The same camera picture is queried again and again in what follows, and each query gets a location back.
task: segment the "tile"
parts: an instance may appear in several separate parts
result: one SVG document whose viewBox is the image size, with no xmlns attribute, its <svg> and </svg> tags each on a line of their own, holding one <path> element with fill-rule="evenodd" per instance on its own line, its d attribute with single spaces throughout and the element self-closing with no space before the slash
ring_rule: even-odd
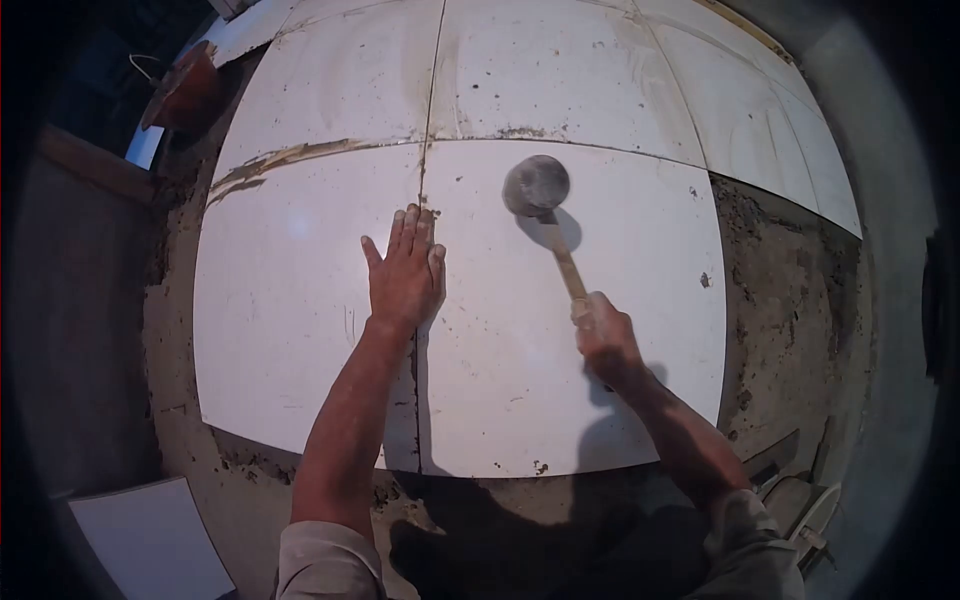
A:
<svg viewBox="0 0 960 600">
<path fill-rule="evenodd" d="M 651 24 L 670 25 L 731 54 L 783 85 L 808 108 L 821 114 L 797 66 L 785 62 L 723 16 L 693 0 L 636 0 L 636 6 Z"/>
<path fill-rule="evenodd" d="M 817 212 L 804 155 L 773 83 L 716 45 L 653 25 L 684 91 L 707 168 Z"/>
<path fill-rule="evenodd" d="M 447 0 L 431 137 L 547 139 L 704 166 L 680 89 L 632 6 Z"/>
<path fill-rule="evenodd" d="M 148 127 L 146 131 L 143 131 L 140 129 L 140 124 L 138 123 L 124 158 L 136 166 L 150 171 L 151 165 L 154 164 L 156 148 L 160 145 L 160 139 L 162 138 L 162 127 L 152 125 Z"/>
<path fill-rule="evenodd" d="M 863 239 L 847 168 L 829 126 L 789 91 L 779 85 L 774 89 L 804 153 L 819 214 Z"/>
<path fill-rule="evenodd" d="M 303 29 L 318 21 L 339 16 L 344 19 L 362 14 L 380 4 L 402 0 L 300 0 L 283 26 L 281 35 Z"/>
<path fill-rule="evenodd" d="M 394 211 L 417 197 L 419 152 L 411 144 L 289 164 L 208 205 L 193 310 L 204 422 L 303 452 L 370 315 L 360 236 L 386 248 Z M 404 363 L 377 464 L 415 471 L 414 385 Z"/>
<path fill-rule="evenodd" d="M 301 144 L 322 154 L 423 140 L 443 4 L 385 2 L 275 39 L 237 107 L 214 182 Z"/>
<path fill-rule="evenodd" d="M 217 18 L 198 41 L 208 39 L 215 46 L 211 59 L 219 68 L 276 37 L 299 2 L 260 0 L 230 22 Z"/>
<path fill-rule="evenodd" d="M 507 172 L 534 154 L 570 174 L 559 220 L 587 288 L 631 314 L 661 381 L 716 422 L 726 301 L 704 170 L 571 144 L 435 142 L 424 193 L 448 252 L 445 302 L 418 339 L 424 473 L 530 477 L 657 460 L 636 415 L 584 374 L 552 253 L 501 199 Z"/>
<path fill-rule="evenodd" d="M 68 504 L 125 597 L 222 598 L 236 593 L 185 477 Z"/>
</svg>

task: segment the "sleeve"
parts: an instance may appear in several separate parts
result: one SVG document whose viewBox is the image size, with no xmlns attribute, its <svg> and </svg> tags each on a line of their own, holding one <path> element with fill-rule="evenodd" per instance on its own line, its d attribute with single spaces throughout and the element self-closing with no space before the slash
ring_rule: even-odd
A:
<svg viewBox="0 0 960 600">
<path fill-rule="evenodd" d="M 732 492 L 711 517 L 704 541 L 710 571 L 707 581 L 688 599 L 804 598 L 797 553 L 780 537 L 777 523 L 756 494 Z"/>
<path fill-rule="evenodd" d="M 280 534 L 277 600 L 385 600 L 380 557 L 337 523 L 302 521 Z"/>
</svg>

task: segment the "person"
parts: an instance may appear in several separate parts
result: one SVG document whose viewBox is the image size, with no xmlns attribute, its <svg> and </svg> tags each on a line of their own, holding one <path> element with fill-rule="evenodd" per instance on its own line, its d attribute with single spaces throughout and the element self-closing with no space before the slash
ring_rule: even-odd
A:
<svg viewBox="0 0 960 600">
<path fill-rule="evenodd" d="M 410 204 L 394 216 L 386 257 L 361 239 L 371 315 L 307 439 L 280 536 L 279 599 L 386 598 L 370 518 L 373 464 L 407 343 L 442 300 L 446 248 L 433 244 L 433 227 L 433 213 Z M 630 317 L 593 292 L 574 302 L 572 318 L 588 369 L 636 411 L 663 468 L 709 516 L 710 571 L 688 597 L 803 597 L 795 552 L 727 439 L 644 365 Z"/>
</svg>

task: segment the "hand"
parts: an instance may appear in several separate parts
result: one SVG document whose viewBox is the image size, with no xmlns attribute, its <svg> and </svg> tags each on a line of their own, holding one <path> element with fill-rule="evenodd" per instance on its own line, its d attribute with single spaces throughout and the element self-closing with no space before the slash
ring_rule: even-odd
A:
<svg viewBox="0 0 960 600">
<path fill-rule="evenodd" d="M 431 210 L 416 204 L 394 214 L 387 257 L 366 235 L 360 238 L 370 268 L 371 321 L 395 327 L 406 337 L 440 305 L 446 248 L 433 243 Z"/>
<path fill-rule="evenodd" d="M 623 394 L 653 375 L 643 364 L 636 345 L 634 324 L 603 292 L 590 292 L 586 301 L 573 302 L 572 319 L 577 325 L 577 349 L 587 367 L 601 381 Z"/>
</svg>

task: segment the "forearm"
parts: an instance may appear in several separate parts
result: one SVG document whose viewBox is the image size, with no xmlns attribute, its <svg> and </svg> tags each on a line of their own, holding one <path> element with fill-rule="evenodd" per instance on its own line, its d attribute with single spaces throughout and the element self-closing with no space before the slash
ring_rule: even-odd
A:
<svg viewBox="0 0 960 600">
<path fill-rule="evenodd" d="M 291 522 L 336 522 L 370 537 L 373 464 L 383 443 L 387 397 L 410 336 L 367 320 L 307 438 Z"/>
<path fill-rule="evenodd" d="M 646 368 L 634 368 L 623 388 L 617 391 L 643 420 L 663 467 L 697 508 L 709 511 L 728 492 L 751 487 L 723 434 Z"/>
</svg>

